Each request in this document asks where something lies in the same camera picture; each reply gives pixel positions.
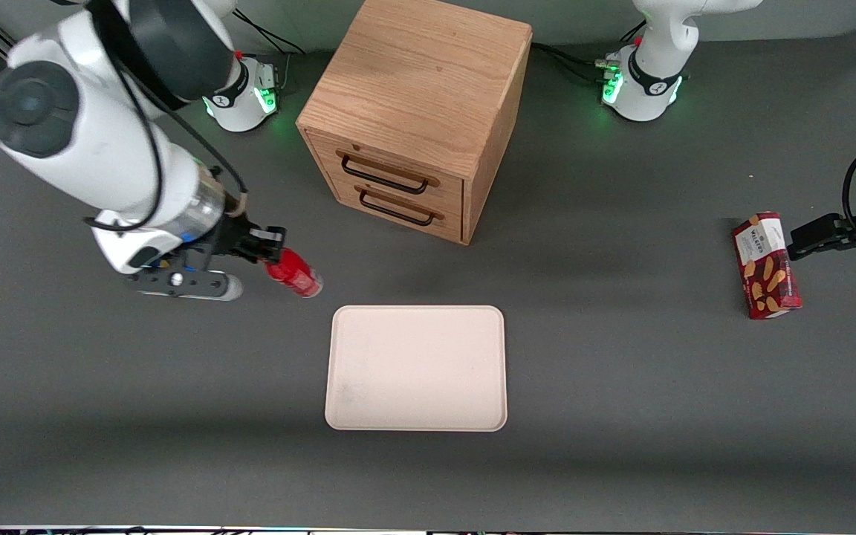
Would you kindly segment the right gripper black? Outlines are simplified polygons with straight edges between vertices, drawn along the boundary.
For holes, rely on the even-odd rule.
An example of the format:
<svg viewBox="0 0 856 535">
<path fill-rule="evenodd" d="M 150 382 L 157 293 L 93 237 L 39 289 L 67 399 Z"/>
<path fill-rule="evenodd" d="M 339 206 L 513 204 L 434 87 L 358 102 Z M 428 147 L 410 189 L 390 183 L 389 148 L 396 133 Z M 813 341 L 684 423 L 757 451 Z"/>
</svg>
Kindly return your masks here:
<svg viewBox="0 0 856 535">
<path fill-rule="evenodd" d="M 253 231 L 259 231 L 259 238 Z M 217 225 L 193 242 L 193 270 L 207 270 L 214 256 L 235 256 L 249 263 L 279 264 L 285 251 L 285 227 L 261 228 L 246 215 L 224 214 Z"/>
</svg>

